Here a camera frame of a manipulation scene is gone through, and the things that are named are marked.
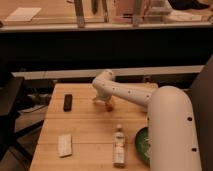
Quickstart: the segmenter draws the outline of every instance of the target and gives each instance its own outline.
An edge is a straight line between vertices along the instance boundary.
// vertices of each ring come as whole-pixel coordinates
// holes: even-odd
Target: remote control
[[[0,21],[0,28],[3,27],[3,23]]]
[[[65,94],[64,96],[64,111],[72,110],[72,94]]]
[[[74,0],[74,4],[75,4],[75,13],[77,17],[77,25],[79,28],[84,28],[85,19],[82,0]]]

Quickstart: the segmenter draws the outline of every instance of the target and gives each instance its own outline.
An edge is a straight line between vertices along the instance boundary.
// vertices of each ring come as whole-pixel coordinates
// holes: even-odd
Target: cable
[[[9,152],[13,155],[13,157],[21,164],[21,166],[23,167],[24,171],[28,171],[27,167],[25,166],[25,164],[21,161],[21,159],[19,157],[17,157],[17,155],[9,148],[8,149]]]
[[[31,87],[30,89],[34,94],[39,94],[38,90],[35,87]]]
[[[37,111],[37,110],[40,110],[40,109],[42,109],[42,108],[44,108],[44,107],[46,107],[47,105],[43,105],[43,106],[40,106],[40,107],[38,107],[37,109],[34,109],[34,110],[31,110],[31,111],[23,111],[23,110],[21,110],[20,112],[21,113],[32,113],[32,112],[35,112],[35,111]]]

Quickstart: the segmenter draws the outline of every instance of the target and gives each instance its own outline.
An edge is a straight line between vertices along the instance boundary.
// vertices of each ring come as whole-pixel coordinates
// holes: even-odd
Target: small object
[[[84,20],[84,9],[82,0],[74,0],[75,4],[75,13],[77,17],[77,24],[79,28],[85,27],[85,20]]]
[[[74,4],[74,0],[67,0],[67,2]]]
[[[104,10],[104,22],[107,23],[109,22],[109,17],[108,17],[108,8],[107,8],[106,0],[102,0],[102,6]]]
[[[134,27],[138,27],[141,22],[141,5],[142,0],[135,0],[134,8],[133,8],[133,15],[132,15],[132,24]]]
[[[117,125],[117,131],[114,136],[114,166],[125,167],[125,135],[122,126]]]
[[[70,134],[64,134],[58,137],[58,153],[59,157],[72,155],[72,137]]]
[[[64,111],[72,110],[72,94],[65,94],[64,96]]]
[[[150,165],[150,160],[149,160],[150,144],[148,140],[149,140],[148,127],[144,127],[141,130],[139,130],[138,133],[136,134],[135,147],[140,159],[149,166]]]
[[[3,27],[3,23],[0,21],[0,28]]]
[[[18,7],[13,11],[5,21],[26,21],[29,22],[41,11],[41,8],[23,8]]]
[[[211,15],[209,18],[208,18],[208,21],[213,24],[213,15]]]
[[[92,13],[94,15],[98,12],[98,2],[99,2],[99,0],[91,0]]]
[[[110,99],[109,101],[105,102],[105,108],[107,112],[111,112],[114,110],[114,101],[113,99]]]

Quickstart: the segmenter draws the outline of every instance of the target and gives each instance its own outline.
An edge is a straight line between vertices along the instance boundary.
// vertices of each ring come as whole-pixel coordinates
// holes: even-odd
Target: black remote control
[[[65,94],[64,96],[64,111],[72,110],[72,94]]]
[[[3,27],[3,23],[0,21],[0,28]]]

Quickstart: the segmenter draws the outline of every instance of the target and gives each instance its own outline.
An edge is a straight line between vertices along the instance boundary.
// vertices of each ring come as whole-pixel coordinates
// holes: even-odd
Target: bottle cap
[[[121,131],[122,130],[122,125],[121,124],[117,124],[116,128],[117,128],[117,130]]]

